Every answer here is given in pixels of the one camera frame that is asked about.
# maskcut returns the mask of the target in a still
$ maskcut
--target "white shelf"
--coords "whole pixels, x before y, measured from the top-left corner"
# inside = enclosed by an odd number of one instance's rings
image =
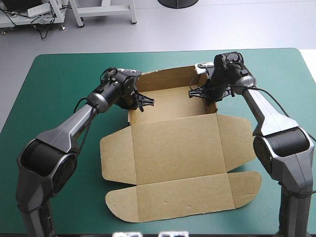
[[[68,1],[69,0],[65,0],[64,4],[68,5]],[[52,3],[52,5],[54,5],[54,3],[56,4],[55,6],[57,6],[57,2],[55,0],[50,0],[50,2]],[[54,23],[63,23],[65,21],[65,15],[66,15],[66,10],[67,9],[58,9],[56,12],[56,18]],[[20,14],[22,15],[28,15],[27,11],[25,12],[20,12]],[[26,17],[22,17],[22,16],[16,16],[16,17],[11,17],[10,18],[16,25],[29,25],[33,19],[29,19]],[[35,20],[32,24],[49,24],[49,21],[44,21],[41,19]],[[14,25],[12,24],[12,22],[7,18],[7,16],[0,11],[0,28],[8,28],[8,27],[14,27]]]

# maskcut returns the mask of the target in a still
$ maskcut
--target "brown cardboard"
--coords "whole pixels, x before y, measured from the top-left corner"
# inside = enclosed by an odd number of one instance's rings
[[[228,173],[255,158],[250,122],[216,114],[215,103],[190,99],[191,81],[196,87],[205,79],[188,66],[138,80],[139,91],[154,98],[155,106],[129,111],[131,126],[100,142],[103,177],[137,185],[107,193],[106,204],[117,217],[169,219],[235,209],[255,198],[260,174]]]
[[[102,175],[141,185],[226,173],[255,158],[252,140],[248,120],[218,114],[131,125],[102,138]]]
[[[111,191],[106,204],[127,222],[170,219],[244,206],[260,183],[257,172],[207,175]]]
[[[194,66],[171,68],[144,73],[137,81],[139,91],[155,99],[155,106],[147,106],[146,112],[130,110],[130,124],[140,124],[195,115],[211,114],[217,111],[216,104],[205,106],[200,98],[189,98],[189,86],[195,88],[205,75],[197,75]]]

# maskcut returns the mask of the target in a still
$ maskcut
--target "white object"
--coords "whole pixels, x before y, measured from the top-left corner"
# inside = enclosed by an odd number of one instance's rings
[[[160,232],[158,237],[189,237],[187,231],[164,231]]]
[[[196,68],[196,72],[197,72],[198,75],[206,73],[206,69],[205,68],[200,68],[199,65],[214,67],[214,62],[196,63],[195,64],[195,68]]]
[[[115,232],[112,237],[143,237],[140,232]]]
[[[44,3],[44,4],[41,4],[39,6],[29,8],[28,9],[28,16],[29,17],[40,16],[40,15],[43,15],[45,13],[49,13],[50,11],[51,10],[50,10],[49,3]]]
[[[111,5],[111,0],[102,0],[101,6],[80,7],[77,0],[69,0],[78,26],[84,26],[82,17],[110,16],[130,14],[132,23],[137,23],[134,0],[128,0],[128,5]]]

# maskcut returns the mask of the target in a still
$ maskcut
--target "wheel caster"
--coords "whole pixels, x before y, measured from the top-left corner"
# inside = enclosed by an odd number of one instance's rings
[[[59,27],[59,30],[60,30],[60,31],[65,31],[65,30],[66,30],[66,27],[64,27],[63,25],[61,25],[61,26]]]
[[[79,26],[79,27],[81,27],[81,28],[82,28],[82,27],[84,27],[84,18],[83,18],[83,17],[81,17],[80,19],[81,19],[81,22],[82,22],[82,26]]]

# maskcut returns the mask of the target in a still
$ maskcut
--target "gray floor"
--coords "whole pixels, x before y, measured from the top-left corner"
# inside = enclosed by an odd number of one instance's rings
[[[113,0],[115,4],[125,1]],[[100,4],[79,2],[81,6]],[[316,0],[200,0],[179,10],[165,8],[157,0],[135,2],[137,24],[123,15],[87,18],[85,27],[78,28],[69,10],[66,31],[50,32],[45,40],[30,27],[0,36],[0,130],[39,54],[316,49]]]

